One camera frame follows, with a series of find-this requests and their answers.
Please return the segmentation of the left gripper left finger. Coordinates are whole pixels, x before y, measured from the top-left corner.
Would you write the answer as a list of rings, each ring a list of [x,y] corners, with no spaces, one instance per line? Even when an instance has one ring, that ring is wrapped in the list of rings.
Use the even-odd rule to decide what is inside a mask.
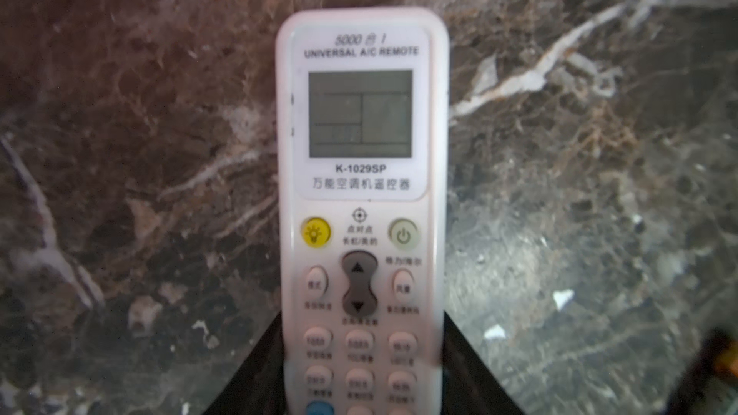
[[[204,415],[284,413],[284,338],[282,313],[278,313]]]

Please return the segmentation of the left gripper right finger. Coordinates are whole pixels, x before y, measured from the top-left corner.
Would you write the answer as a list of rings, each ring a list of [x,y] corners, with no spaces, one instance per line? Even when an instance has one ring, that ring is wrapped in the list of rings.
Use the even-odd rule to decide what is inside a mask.
[[[443,415],[524,415],[448,313],[442,349]]]

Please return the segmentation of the white AC remote control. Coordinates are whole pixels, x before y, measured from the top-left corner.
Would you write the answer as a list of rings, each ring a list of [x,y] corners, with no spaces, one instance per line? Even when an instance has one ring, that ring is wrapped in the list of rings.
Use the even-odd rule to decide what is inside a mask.
[[[276,40],[291,414],[442,411],[450,39],[417,7],[306,11]]]

